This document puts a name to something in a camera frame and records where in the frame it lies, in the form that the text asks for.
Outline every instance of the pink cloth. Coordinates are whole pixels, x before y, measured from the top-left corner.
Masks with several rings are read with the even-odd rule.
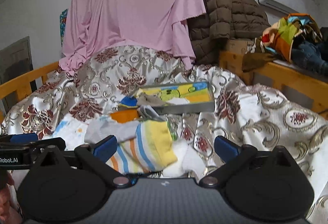
[[[126,41],[195,58],[187,18],[206,12],[203,0],[72,0],[66,20],[63,70],[73,73],[93,53]]]

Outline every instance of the metal screw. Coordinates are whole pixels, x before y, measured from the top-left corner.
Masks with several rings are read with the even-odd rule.
[[[129,179],[126,177],[116,177],[113,179],[113,183],[117,186],[124,186],[129,183]]]
[[[203,184],[208,185],[208,186],[213,186],[218,183],[217,178],[215,177],[205,177],[202,179]]]

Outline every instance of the cardboard box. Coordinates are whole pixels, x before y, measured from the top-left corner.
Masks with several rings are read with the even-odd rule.
[[[224,50],[229,51],[235,54],[246,54],[254,44],[254,40],[247,39],[236,39],[236,40],[228,40]]]

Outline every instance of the quilted jacket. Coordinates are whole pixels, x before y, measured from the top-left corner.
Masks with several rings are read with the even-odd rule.
[[[204,0],[204,4],[205,15],[188,19],[198,65],[217,63],[224,39],[255,39],[270,26],[267,15],[255,0]]]

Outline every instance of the wooden bed frame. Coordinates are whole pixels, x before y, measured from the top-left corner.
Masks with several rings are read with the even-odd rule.
[[[244,73],[242,67],[243,55],[229,51],[221,51],[219,66],[239,76],[247,85],[252,85],[254,72],[272,79],[272,88],[283,91],[285,86],[293,88],[313,100],[313,112],[328,120],[328,83],[303,75],[296,70],[273,62],[254,72]]]
[[[0,85],[0,99],[3,99],[8,94],[15,93],[17,101],[22,101],[32,93],[30,82],[41,78],[42,83],[45,84],[48,79],[48,73],[55,71],[56,69],[58,69],[58,62],[32,70]],[[0,111],[0,124],[3,120],[3,113]]]

